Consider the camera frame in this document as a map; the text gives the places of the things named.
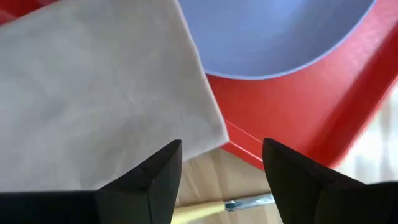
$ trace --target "red plastic surface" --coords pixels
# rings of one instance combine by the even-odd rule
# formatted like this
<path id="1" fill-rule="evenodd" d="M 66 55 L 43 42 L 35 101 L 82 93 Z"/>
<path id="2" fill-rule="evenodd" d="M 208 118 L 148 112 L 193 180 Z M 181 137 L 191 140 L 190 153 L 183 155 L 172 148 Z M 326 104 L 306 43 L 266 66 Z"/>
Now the red plastic surface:
<path id="1" fill-rule="evenodd" d="M 0 25 L 24 16 L 56 0 L 0 0 Z"/>
<path id="2" fill-rule="evenodd" d="M 270 80 L 208 79 L 231 142 L 223 148 L 262 167 L 273 138 L 332 167 L 348 152 L 398 75 L 398 1 L 378 0 L 323 60 Z"/>

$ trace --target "white paper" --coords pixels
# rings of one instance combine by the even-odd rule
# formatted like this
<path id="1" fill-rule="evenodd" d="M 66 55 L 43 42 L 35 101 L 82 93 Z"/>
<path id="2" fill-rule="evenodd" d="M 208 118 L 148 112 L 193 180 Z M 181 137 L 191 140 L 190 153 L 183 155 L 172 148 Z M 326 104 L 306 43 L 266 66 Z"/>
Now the white paper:
<path id="1" fill-rule="evenodd" d="M 176 0 L 61 1 L 0 27 L 0 190 L 97 189 L 228 140 Z"/>

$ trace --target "blue bowl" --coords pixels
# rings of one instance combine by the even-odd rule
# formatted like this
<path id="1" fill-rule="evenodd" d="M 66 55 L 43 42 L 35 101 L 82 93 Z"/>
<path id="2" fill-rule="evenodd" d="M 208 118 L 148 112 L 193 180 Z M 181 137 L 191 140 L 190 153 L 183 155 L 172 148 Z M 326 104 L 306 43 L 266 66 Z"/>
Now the blue bowl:
<path id="1" fill-rule="evenodd" d="M 375 0 L 180 0 L 206 73 L 275 78 L 333 50 Z"/>

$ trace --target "metal tool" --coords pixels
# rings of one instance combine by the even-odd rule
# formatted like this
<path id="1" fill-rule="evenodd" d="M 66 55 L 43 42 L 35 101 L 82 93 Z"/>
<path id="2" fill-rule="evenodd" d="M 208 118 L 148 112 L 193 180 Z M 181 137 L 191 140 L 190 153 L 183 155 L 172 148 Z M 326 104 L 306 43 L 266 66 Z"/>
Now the metal tool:
<path id="1" fill-rule="evenodd" d="M 213 215 L 222 211 L 234 212 L 237 210 L 252 208 L 261 205 L 275 203 L 271 193 L 254 197 L 239 198 L 229 201 L 201 203 L 182 208 L 176 208 L 173 212 L 172 224 L 182 224 L 192 220 Z"/>

